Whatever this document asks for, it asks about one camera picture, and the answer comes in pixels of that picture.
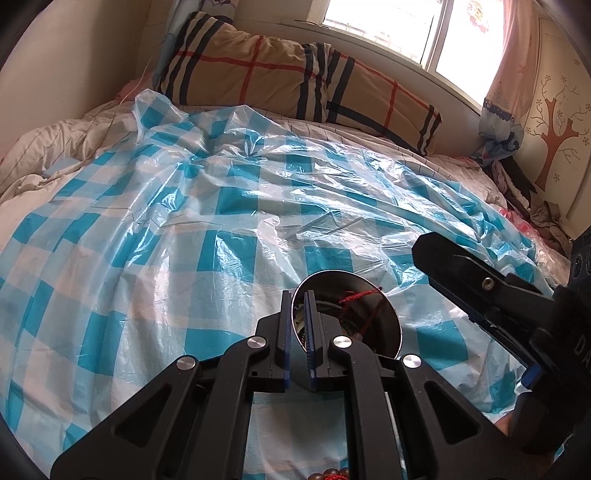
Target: blue and white checkered pattern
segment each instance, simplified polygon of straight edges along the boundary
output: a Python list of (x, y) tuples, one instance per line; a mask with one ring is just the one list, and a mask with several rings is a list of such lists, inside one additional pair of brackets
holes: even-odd
[[(461, 185), (302, 139), (241, 106), (188, 115), (146, 90), (131, 136), (28, 215), (0, 257), (0, 412), (46, 472), (176, 357), (222, 354), (318, 270), (381, 285), (419, 353), (487, 413), (515, 359), (413, 266), (437, 231), (550, 293), (534, 247)], [(258, 395), (245, 476), (346, 460), (342, 398)]]

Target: plaid pillowcase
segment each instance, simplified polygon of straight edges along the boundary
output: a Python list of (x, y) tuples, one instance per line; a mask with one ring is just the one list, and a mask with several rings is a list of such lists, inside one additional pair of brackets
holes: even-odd
[(382, 135), (419, 155), (433, 152), (441, 115), (395, 80), (331, 48), (327, 89), (328, 122)]
[(249, 105), (326, 121), (330, 45), (251, 35), (204, 12), (183, 25), (160, 92), (181, 105)]

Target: black bracket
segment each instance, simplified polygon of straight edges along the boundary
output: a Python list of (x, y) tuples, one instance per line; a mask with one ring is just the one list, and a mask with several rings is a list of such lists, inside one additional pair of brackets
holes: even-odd
[(223, 356), (183, 356), (64, 452), (51, 479), (242, 478), (254, 392), (289, 379), (291, 295)]

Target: bedsheet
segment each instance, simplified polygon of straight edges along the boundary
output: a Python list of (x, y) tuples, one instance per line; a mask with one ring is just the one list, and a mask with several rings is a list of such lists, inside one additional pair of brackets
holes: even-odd
[[(411, 247), (437, 231), (545, 294), (532, 243), (402, 154), (299, 137), (246, 106), (189, 115), (146, 90), (139, 126), (27, 215), (0, 255), (0, 413), (48, 472), (176, 357), (222, 354), (318, 270), (384, 289), (415, 352), (491, 418), (523, 368), (433, 290)], [(346, 461), (339, 395), (257, 395), (245, 477)]]

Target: pink curtain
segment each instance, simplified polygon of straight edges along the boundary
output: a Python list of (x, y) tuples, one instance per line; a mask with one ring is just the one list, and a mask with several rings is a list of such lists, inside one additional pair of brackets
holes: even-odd
[(484, 102), (480, 134), (485, 145), (474, 156), (483, 165), (509, 157), (521, 146), (522, 122), (534, 98), (540, 33), (532, 0), (504, 0), (505, 41), (501, 65)]

